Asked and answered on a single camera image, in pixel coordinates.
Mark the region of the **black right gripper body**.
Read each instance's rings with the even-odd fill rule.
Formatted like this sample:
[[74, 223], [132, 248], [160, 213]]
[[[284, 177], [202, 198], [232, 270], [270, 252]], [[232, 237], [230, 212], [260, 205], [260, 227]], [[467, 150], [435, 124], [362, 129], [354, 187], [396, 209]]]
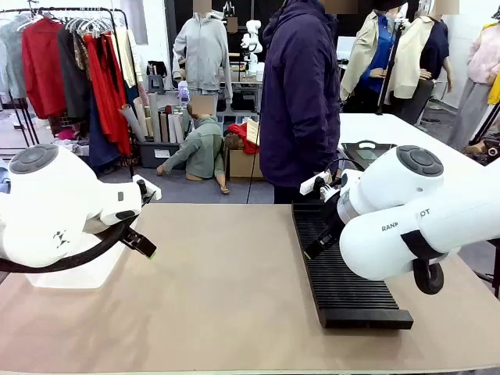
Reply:
[[338, 213], [340, 195], [334, 195], [325, 202], [325, 223], [331, 235], [340, 235], [345, 227]]

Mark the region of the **black plastic tray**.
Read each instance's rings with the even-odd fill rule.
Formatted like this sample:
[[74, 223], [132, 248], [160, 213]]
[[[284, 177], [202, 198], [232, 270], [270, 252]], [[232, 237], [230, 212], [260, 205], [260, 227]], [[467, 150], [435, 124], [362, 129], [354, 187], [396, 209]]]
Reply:
[[395, 144], [379, 144], [368, 140], [356, 143], [342, 143], [341, 146], [347, 157], [355, 159], [358, 162], [372, 162], [388, 150], [396, 147]]

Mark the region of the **clear plastic box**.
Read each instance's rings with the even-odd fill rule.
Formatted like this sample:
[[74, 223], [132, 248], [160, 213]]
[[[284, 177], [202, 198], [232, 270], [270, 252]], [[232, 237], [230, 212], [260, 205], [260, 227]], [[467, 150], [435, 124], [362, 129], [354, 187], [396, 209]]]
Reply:
[[[99, 239], [93, 234], [81, 234], [68, 250], [56, 250], [49, 259], [58, 261], [88, 250], [97, 243]], [[103, 255], [82, 266], [52, 273], [25, 273], [24, 276], [37, 288], [96, 289], [106, 282], [124, 252], [125, 245], [117, 242]]]

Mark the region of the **torso mannequin in green hoodie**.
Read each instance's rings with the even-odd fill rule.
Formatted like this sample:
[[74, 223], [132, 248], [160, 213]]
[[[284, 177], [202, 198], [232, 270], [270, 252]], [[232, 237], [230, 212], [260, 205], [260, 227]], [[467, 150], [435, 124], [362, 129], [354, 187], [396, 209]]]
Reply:
[[224, 138], [217, 118], [210, 114], [195, 113], [191, 103], [187, 113], [193, 120], [193, 130], [180, 144], [179, 149], [156, 172], [159, 176], [167, 175], [171, 170], [185, 163], [186, 178], [191, 181], [203, 181], [214, 178], [224, 195], [230, 193], [227, 187], [224, 169]]

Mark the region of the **beige paper roll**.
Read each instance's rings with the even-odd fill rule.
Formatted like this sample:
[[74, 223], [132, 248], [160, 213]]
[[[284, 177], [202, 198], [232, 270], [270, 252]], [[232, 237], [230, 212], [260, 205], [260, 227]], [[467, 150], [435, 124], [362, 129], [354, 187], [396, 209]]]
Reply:
[[137, 120], [141, 127], [141, 130], [145, 137], [150, 137], [150, 132], [148, 128], [147, 117], [145, 115], [145, 107], [143, 105], [143, 101], [140, 97], [135, 98], [134, 100], [134, 108], [137, 114]]

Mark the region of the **cardboard box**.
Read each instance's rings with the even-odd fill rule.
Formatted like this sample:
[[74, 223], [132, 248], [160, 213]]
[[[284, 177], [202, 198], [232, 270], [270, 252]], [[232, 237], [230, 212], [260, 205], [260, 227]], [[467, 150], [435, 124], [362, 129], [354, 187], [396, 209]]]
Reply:
[[263, 180], [264, 177], [259, 167], [259, 157], [259, 153], [250, 155], [243, 150], [229, 150], [227, 154], [229, 178]]

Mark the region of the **person in purple jacket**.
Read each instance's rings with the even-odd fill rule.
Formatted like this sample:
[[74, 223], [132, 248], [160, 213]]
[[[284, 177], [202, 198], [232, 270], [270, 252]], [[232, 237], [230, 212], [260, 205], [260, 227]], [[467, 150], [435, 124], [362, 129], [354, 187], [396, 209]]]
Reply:
[[338, 167], [336, 31], [325, 0], [284, 0], [263, 31], [259, 167], [276, 204], [313, 198], [301, 194], [301, 184]]

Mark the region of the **cream garment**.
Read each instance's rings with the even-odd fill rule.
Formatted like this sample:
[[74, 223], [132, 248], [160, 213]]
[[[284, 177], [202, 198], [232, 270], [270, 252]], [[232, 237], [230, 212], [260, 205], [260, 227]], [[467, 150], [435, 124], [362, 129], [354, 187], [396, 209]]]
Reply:
[[129, 88], [142, 83], [141, 58], [137, 52], [137, 44], [133, 31], [126, 27], [117, 27], [112, 37], [112, 45], [116, 57], [121, 60], [122, 72]]

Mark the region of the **white monitor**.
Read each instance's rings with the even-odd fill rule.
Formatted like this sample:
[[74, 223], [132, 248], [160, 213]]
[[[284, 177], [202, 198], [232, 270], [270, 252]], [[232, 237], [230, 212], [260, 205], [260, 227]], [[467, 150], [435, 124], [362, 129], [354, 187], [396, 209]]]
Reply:
[[349, 60], [355, 37], [339, 36], [337, 40], [337, 58]]

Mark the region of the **mannequin in beige jacket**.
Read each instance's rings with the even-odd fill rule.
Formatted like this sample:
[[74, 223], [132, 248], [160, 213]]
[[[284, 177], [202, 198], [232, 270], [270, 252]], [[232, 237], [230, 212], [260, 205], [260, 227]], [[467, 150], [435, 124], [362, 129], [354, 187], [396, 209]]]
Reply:
[[375, 113], [395, 42], [397, 14], [404, 0], [373, 0], [372, 10], [355, 37], [341, 79], [344, 113]]

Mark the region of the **mannequin in grey hoodie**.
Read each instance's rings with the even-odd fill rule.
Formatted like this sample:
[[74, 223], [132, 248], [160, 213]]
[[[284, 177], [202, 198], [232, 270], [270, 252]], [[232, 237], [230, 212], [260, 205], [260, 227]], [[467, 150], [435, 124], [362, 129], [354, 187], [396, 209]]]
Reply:
[[224, 83], [226, 103], [232, 103], [233, 90], [227, 29], [217, 11], [194, 12], [173, 43], [173, 76], [180, 76], [184, 62], [187, 88], [193, 95], [217, 95]]

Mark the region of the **mannequin in cream jacket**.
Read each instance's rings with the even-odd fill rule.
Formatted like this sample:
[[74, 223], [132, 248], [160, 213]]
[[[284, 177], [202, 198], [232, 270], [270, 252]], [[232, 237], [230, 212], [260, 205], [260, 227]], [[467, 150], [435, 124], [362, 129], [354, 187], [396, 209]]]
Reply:
[[385, 103], [411, 125], [423, 113], [442, 71], [447, 89], [453, 89], [448, 26], [442, 17], [457, 8], [447, 0], [419, 0], [418, 15], [398, 43]]

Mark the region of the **red shirt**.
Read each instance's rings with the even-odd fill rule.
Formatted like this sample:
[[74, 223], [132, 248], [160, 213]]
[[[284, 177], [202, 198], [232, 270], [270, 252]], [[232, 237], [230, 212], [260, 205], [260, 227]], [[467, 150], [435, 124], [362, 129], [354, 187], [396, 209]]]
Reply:
[[27, 97], [38, 118], [66, 109], [57, 33], [61, 23], [43, 18], [23, 30], [22, 62]]

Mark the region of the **light grey garment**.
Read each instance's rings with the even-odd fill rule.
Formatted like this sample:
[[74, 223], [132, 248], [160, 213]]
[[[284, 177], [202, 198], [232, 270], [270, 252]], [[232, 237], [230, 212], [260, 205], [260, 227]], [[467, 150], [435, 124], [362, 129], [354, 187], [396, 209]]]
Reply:
[[18, 14], [0, 26], [0, 92], [13, 98], [26, 98], [22, 61], [22, 32], [17, 29], [28, 16]]

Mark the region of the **mannequin in pink top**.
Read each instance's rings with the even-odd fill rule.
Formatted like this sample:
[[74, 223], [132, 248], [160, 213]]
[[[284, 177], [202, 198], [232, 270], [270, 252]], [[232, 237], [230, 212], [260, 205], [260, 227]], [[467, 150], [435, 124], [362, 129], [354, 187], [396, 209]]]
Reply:
[[472, 44], [467, 60], [466, 83], [447, 145], [463, 151], [490, 106], [489, 97], [500, 73], [500, 8], [494, 23], [484, 26]]

